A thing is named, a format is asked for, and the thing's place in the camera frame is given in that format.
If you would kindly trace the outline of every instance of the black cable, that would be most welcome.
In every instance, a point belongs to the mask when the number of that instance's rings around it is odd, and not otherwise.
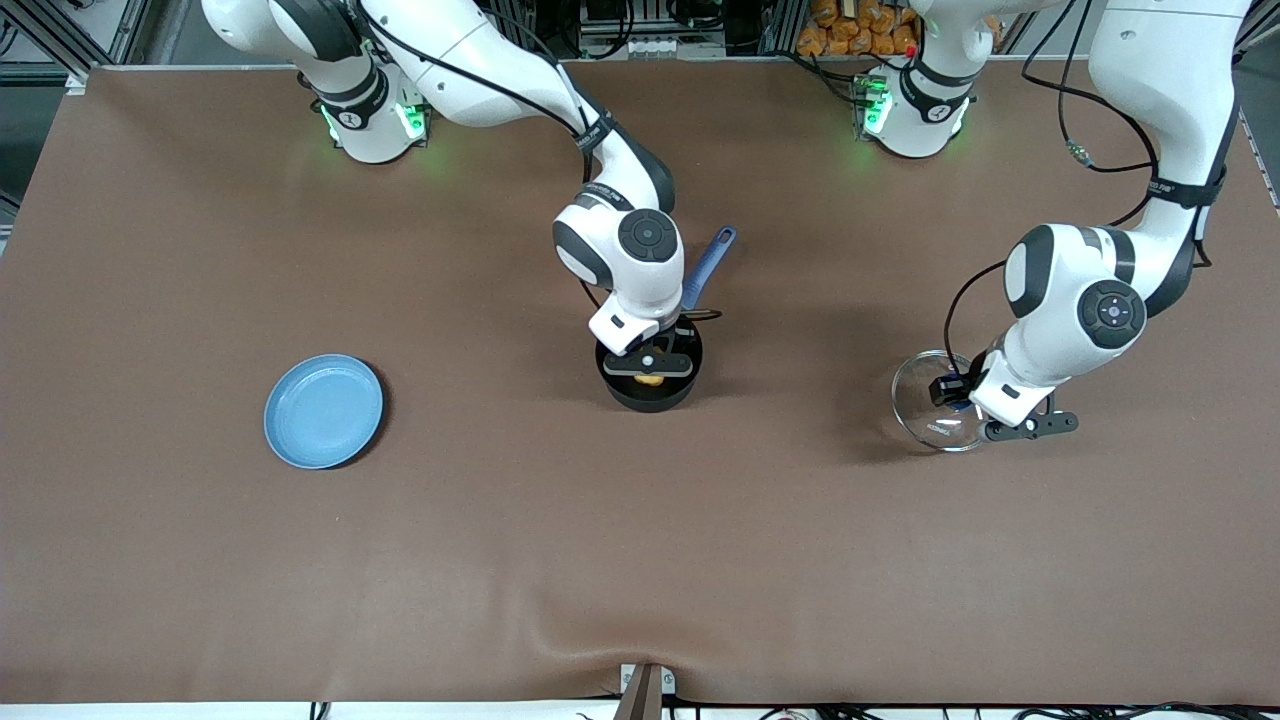
[[[18,41],[18,28],[13,26],[8,19],[4,20],[4,29],[0,29],[0,55],[4,55],[9,50],[13,50],[13,44]]]
[[[827,86],[827,90],[829,90],[832,95],[844,100],[845,102],[849,102],[850,105],[854,105],[856,102],[852,97],[841,92],[840,88],[831,82],[831,78],[827,76],[827,72],[823,70],[820,67],[818,67],[818,58],[813,58],[813,69],[815,73],[818,73],[818,77],[822,78],[822,83]]]
[[[582,286],[582,292],[585,292],[586,296],[591,299],[591,305],[595,305],[595,309],[599,310],[600,309],[600,301],[596,300],[595,299],[595,293],[591,292],[591,286],[586,284],[586,281],[584,281],[582,278],[579,278],[577,282],[579,282],[579,284]]]
[[[676,13],[676,0],[667,0],[667,14],[671,19],[690,29],[716,29],[724,24],[724,4],[721,3],[718,8],[716,17],[710,19],[687,18]]]
[[[358,5],[361,17],[369,23],[369,27],[371,27],[374,29],[374,32],[376,32],[378,35],[381,35],[383,37],[385,37],[387,40],[389,40],[393,45],[398,46],[399,49],[404,50],[406,53],[411,53],[413,56],[416,56],[417,59],[422,60],[424,63],[431,63],[433,65],[439,65],[439,67],[449,70],[451,73],[454,73],[457,76],[465,77],[465,78],[470,79],[471,82],[480,83],[480,85],[488,87],[489,90],[493,90],[494,92],[500,92],[502,95],[506,95],[507,97],[511,97],[516,102],[522,102],[522,104],[532,108],[534,110],[538,110],[539,113],[541,113],[541,114],[547,115],[548,118],[556,120],[557,123],[564,126],[564,129],[567,129],[568,133],[571,136],[573,136],[573,140],[577,140],[577,138],[582,137],[582,133],[577,132],[577,128],[575,128],[572,123],[570,123],[564,118],[557,115],[556,113],[548,110],[547,108],[543,108],[538,102],[534,102],[532,100],[525,97],[524,95],[521,95],[521,94],[518,94],[518,92],[516,92],[513,90],[508,90],[508,88],[506,88],[506,87],[503,87],[503,86],[500,86],[500,85],[498,85],[498,83],[495,83],[495,82],[493,82],[490,79],[483,78],[483,77],[480,77],[480,76],[477,76],[477,74],[475,74],[472,72],[463,70],[462,68],[460,68],[457,65],[453,65],[452,63],[445,63],[444,60],[440,60],[439,58],[433,58],[433,56],[428,55],[426,53],[422,53],[421,50],[413,47],[412,45],[406,44],[403,40],[401,40],[401,38],[396,37],[394,35],[392,35],[392,32],[388,31],[387,28],[379,27],[378,20],[375,20],[374,17],[369,14],[369,10],[365,9],[364,4],[357,4],[357,5]]]
[[[982,270],[978,270],[977,274],[974,274],[972,278],[969,278],[968,281],[965,281],[965,283],[963,286],[960,286],[960,291],[956,292],[955,297],[951,299],[951,307],[947,307],[947,319],[942,322],[942,347],[945,347],[946,351],[947,351],[947,360],[951,363],[951,372],[955,373],[957,377],[961,375],[961,373],[960,373],[960,365],[956,364],[955,352],[951,351],[951,319],[955,318],[956,306],[960,305],[960,299],[964,297],[964,293],[968,292],[970,287],[973,287],[973,283],[980,281],[982,278],[987,277],[988,274],[991,274],[991,273],[993,273],[993,272],[996,272],[996,270],[998,270],[1000,268],[1004,268],[1004,266],[1005,266],[1005,261],[1001,260],[1000,263],[996,263],[995,265],[988,265],[988,266],[983,268]],[[1018,717],[1015,720],[1027,720],[1027,719],[1025,717]],[[1070,719],[1060,717],[1057,720],[1070,720]]]
[[[886,60],[884,58],[882,58],[882,56],[879,56],[879,55],[877,55],[874,53],[859,53],[858,55],[859,56],[867,56],[867,58],[874,58],[881,64],[888,65],[890,68],[892,68],[895,70],[899,70],[899,72],[901,72],[901,70],[905,69],[905,68],[900,68],[900,67],[890,63],[888,60]],[[838,87],[836,87],[833,85],[833,81],[835,82],[851,82],[854,79],[854,76],[849,76],[849,74],[844,74],[844,73],[833,73],[831,70],[824,70],[822,68],[822,65],[818,63],[818,58],[815,55],[812,55],[812,56],[809,56],[808,60],[805,60],[805,58],[803,55],[797,55],[797,54],[791,53],[788,50],[771,50],[769,53],[765,53],[765,56],[778,56],[778,58],[786,58],[786,59],[791,60],[792,63],[800,65],[805,70],[808,70],[808,72],[818,76],[819,78],[822,78],[822,82],[823,82],[823,85],[827,86],[827,90],[829,90],[831,94],[835,95],[836,97],[838,97],[840,100],[844,100],[845,102],[849,102],[850,105],[856,105],[858,104],[856,100],[854,100],[849,95],[845,95],[844,92],[840,91]]]
[[[692,310],[685,310],[681,313],[685,318],[689,318],[690,323],[705,323],[708,320],[716,320],[723,318],[724,313],[719,310],[710,310],[704,307],[694,307]]]
[[[1023,63],[1021,77],[1023,77],[1023,79],[1030,82],[1032,85],[1057,91],[1059,92],[1059,102],[1062,101],[1062,94],[1066,94],[1066,95],[1074,95],[1076,97],[1083,97],[1083,99],[1089,100],[1092,102],[1097,102],[1098,105],[1102,105],[1103,108],[1111,110],[1117,117],[1120,117],[1120,119],[1123,119],[1125,122],[1125,124],[1129,126],[1130,129],[1133,129],[1133,132],[1138,136],[1138,140],[1142,142],[1143,150],[1146,150],[1146,152],[1147,152],[1147,163],[1140,164],[1140,165],[1123,167],[1123,168],[1097,168],[1097,167],[1094,167],[1092,164],[1087,164],[1085,165],[1087,168],[1089,168],[1089,169],[1092,169],[1094,172],[1112,172],[1112,173],[1114,172],[1128,172],[1130,169],[1137,170],[1139,168],[1151,168],[1151,179],[1156,179],[1157,173],[1158,173],[1158,163],[1160,163],[1158,158],[1156,156],[1156,146],[1151,142],[1151,137],[1147,135],[1147,131],[1138,123],[1138,120],[1134,120],[1132,117],[1129,117],[1128,113],[1121,111],[1119,108],[1116,108],[1115,105],[1112,105],[1111,102],[1108,102],[1105,97],[1102,97],[1100,95],[1096,95],[1093,92],[1088,92],[1088,91],[1084,91],[1084,90],[1079,90],[1079,88],[1075,88],[1075,87],[1070,87],[1065,82],[1053,83],[1053,82],[1050,82],[1047,79],[1038,78],[1038,77],[1030,74],[1030,72],[1028,72],[1029,68],[1030,68],[1032,61],[1037,58],[1037,55],[1039,55],[1041,50],[1044,49],[1044,44],[1048,42],[1048,38],[1052,37],[1053,33],[1057,32],[1057,28],[1062,24],[1062,22],[1066,20],[1066,15],[1068,15],[1068,13],[1071,12],[1071,8],[1075,6],[1075,3],[1076,3],[1076,0],[1069,0],[1068,1],[1066,6],[1062,8],[1062,13],[1059,14],[1059,17],[1057,17],[1056,20],[1053,20],[1053,24],[1050,27],[1048,32],[1044,33],[1044,37],[1041,38],[1041,41],[1032,50],[1030,55],[1027,56],[1027,60]],[[1085,12],[1080,14],[1080,23],[1076,27],[1076,36],[1079,36],[1079,33],[1083,32],[1084,20],[1085,20],[1087,17],[1088,17],[1088,6],[1085,8]],[[1066,67],[1064,68],[1064,77],[1066,76],[1068,72],[1070,72],[1071,60],[1073,60],[1073,58],[1069,56]],[[1062,131],[1062,136],[1066,138],[1066,142],[1070,146],[1071,141],[1069,138],[1069,133],[1066,132],[1065,119],[1061,123],[1060,129]],[[1120,218],[1116,218],[1115,220],[1111,220],[1107,224],[1110,224],[1110,225],[1119,225],[1121,223],[1128,222],[1130,218],[1133,218],[1134,215],[1137,215],[1138,213],[1140,213],[1143,210],[1143,208],[1147,206],[1148,200],[1149,200],[1149,196],[1146,192],[1143,192],[1142,200],[1139,200],[1138,204],[1133,206],[1133,209],[1130,209],[1128,213],[1125,213]]]
[[[490,15],[493,15],[495,18],[507,20],[508,23],[511,23],[512,26],[515,26],[516,29],[520,31],[520,35],[524,35],[525,37],[527,37],[527,38],[530,38],[530,40],[534,41],[534,45],[536,45],[538,49],[543,51],[543,55],[547,56],[547,60],[550,64],[559,65],[559,60],[556,58],[556,54],[552,53],[552,49],[548,47],[545,42],[543,42],[541,37],[538,37],[538,33],[535,33],[534,31],[531,31],[527,27],[525,27],[524,23],[521,23],[516,18],[513,18],[513,17],[508,15],[507,13],[503,13],[502,10],[498,10],[495,8],[489,8],[489,9],[483,10],[483,12],[489,13]]]
[[[573,18],[570,10],[580,0],[561,0],[559,8],[557,10],[556,24],[559,26],[561,41],[573,53],[575,58],[588,59],[588,60],[604,60],[612,58],[620,50],[627,46],[636,26],[636,9],[631,4],[631,0],[618,0],[620,13],[618,13],[618,37],[609,45],[609,49],[600,55],[591,55],[590,53],[584,53],[582,49],[570,37],[570,31],[575,24],[581,24],[581,20]]]

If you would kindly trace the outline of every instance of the black strap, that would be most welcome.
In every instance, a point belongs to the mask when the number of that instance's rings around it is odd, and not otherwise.
[[[915,55],[911,56],[911,59],[908,60],[906,67],[902,68],[904,73],[915,70],[915,72],[920,73],[922,76],[924,76],[924,78],[928,79],[929,82],[941,85],[943,87],[964,87],[966,85],[973,85],[973,81],[978,79],[978,76],[982,74],[982,70],[978,70],[978,72],[973,73],[972,76],[955,77],[955,76],[948,76],[948,74],[940,73],[938,70],[934,70],[933,68],[925,65],[924,64],[924,38],[928,37],[928,36],[929,36],[928,32],[922,32],[920,33],[920,40],[916,44],[918,46],[915,49]]]
[[[340,105],[343,102],[351,102],[352,100],[355,100],[355,99],[360,97],[361,95],[369,92],[374,87],[374,85],[379,82],[378,76],[380,73],[381,73],[381,70],[374,68],[374,63],[370,60],[370,63],[369,63],[369,74],[365,76],[365,79],[360,81],[360,85],[357,85],[356,87],[352,87],[351,90],[347,90],[344,92],[320,92],[319,90],[316,90],[311,85],[311,81],[307,81],[305,83],[305,87],[307,90],[314,91],[325,102],[332,102],[334,105]],[[301,72],[298,73],[298,78],[300,78],[298,79],[300,85],[302,85],[303,79],[306,79],[305,76]]]
[[[1240,102],[1231,105],[1231,115],[1226,120],[1222,131],[1222,140],[1217,145],[1217,154],[1213,156],[1213,169],[1210,170],[1208,184],[1183,184],[1161,177],[1153,178],[1147,184],[1147,196],[1152,200],[1164,200],[1181,205],[1187,210],[1194,208],[1208,208],[1217,201],[1222,192],[1222,183],[1226,182],[1226,151],[1231,147],[1231,136],[1235,135],[1235,124],[1240,115]]]
[[[1147,183],[1147,196],[1152,200],[1164,200],[1181,205],[1187,210],[1193,208],[1208,208],[1217,201],[1217,195],[1222,191],[1222,181],[1226,179],[1226,168],[1220,168],[1217,177],[1210,184],[1183,184],[1165,178],[1155,178]]]
[[[329,113],[329,117],[347,129],[365,129],[369,127],[369,118],[372,118],[374,113],[376,113],[378,109],[383,106],[383,102],[387,101],[387,92],[389,87],[389,83],[387,82],[387,73],[378,70],[376,74],[378,85],[374,91],[369,94],[369,97],[361,100],[360,102],[348,106],[325,102],[324,108]]]
[[[945,123],[969,99],[968,94],[957,95],[950,100],[934,97],[911,79],[911,73],[902,73],[902,97],[920,113],[920,119],[929,124]]]
[[[591,127],[586,128],[586,132],[579,136],[579,138],[573,142],[577,143],[577,149],[581,150],[584,155],[588,155],[604,142],[604,138],[613,132],[614,127],[617,127],[617,123],[613,122],[613,113],[605,110],[604,113],[600,113],[600,117],[591,123]]]

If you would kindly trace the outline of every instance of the blue handle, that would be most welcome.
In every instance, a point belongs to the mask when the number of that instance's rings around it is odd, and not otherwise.
[[[724,225],[716,233],[712,238],[712,243],[707,246],[703,251],[703,256],[698,259],[698,265],[694,266],[694,272],[689,273],[685,278],[685,293],[680,299],[680,307],[685,311],[698,307],[698,299],[703,295],[703,288],[707,286],[707,281],[712,279],[712,273],[716,272],[716,266],[719,265],[721,258],[728,252],[733,240],[737,237],[737,229],[733,225]]]

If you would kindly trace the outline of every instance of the green indicator light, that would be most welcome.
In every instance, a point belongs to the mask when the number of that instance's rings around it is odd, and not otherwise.
[[[340,142],[338,140],[338,128],[334,127],[334,124],[333,124],[333,117],[329,114],[329,109],[325,108],[324,105],[321,105],[320,106],[320,114],[324,115],[324,122],[325,122],[325,124],[329,126],[329,137],[332,137],[334,142]]]
[[[878,133],[884,129],[884,120],[888,118],[888,111],[893,108],[893,96],[884,92],[876,100],[869,110],[867,110],[867,120],[863,123],[867,132]]]
[[[399,102],[396,104],[396,114],[401,119],[401,124],[404,126],[404,132],[408,135],[410,140],[417,140],[422,137],[422,109],[417,105],[410,105],[406,108]]]

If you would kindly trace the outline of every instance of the metal frame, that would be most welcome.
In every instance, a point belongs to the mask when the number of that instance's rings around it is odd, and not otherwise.
[[[0,85],[56,86],[68,76],[83,83],[96,67],[131,61],[145,36],[140,31],[157,5],[151,0],[127,0],[110,46],[104,49],[54,0],[0,0],[0,15],[52,60],[4,63]]]
[[[27,36],[27,40],[60,65],[64,69],[64,77],[70,74],[83,82],[88,77],[90,69],[111,63],[106,51],[99,47],[83,28],[50,0],[0,0],[0,13],[4,13],[4,17]],[[44,63],[35,64],[37,68],[27,69],[28,78],[44,77],[50,73],[49,67]]]

